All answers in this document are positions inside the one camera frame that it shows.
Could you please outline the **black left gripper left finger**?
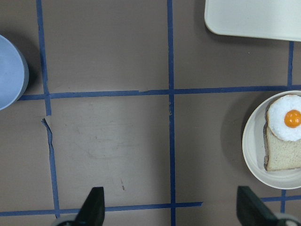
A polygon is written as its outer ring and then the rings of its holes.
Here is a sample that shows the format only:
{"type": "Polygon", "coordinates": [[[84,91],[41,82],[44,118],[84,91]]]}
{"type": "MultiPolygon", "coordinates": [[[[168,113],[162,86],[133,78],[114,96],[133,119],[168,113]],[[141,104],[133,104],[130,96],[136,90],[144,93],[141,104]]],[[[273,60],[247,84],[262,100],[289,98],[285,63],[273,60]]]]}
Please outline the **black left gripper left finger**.
{"type": "Polygon", "coordinates": [[[104,188],[93,187],[75,217],[76,226],[102,226],[105,218],[104,188]]]}

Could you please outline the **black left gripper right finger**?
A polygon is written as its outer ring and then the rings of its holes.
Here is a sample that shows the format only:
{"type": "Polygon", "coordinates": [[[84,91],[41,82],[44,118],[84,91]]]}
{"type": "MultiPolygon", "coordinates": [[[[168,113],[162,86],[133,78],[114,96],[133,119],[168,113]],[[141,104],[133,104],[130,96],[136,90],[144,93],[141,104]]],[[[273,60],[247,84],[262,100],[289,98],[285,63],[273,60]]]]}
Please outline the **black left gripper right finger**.
{"type": "Polygon", "coordinates": [[[242,226],[275,226],[276,216],[248,186],[238,186],[236,214],[242,226]]]}

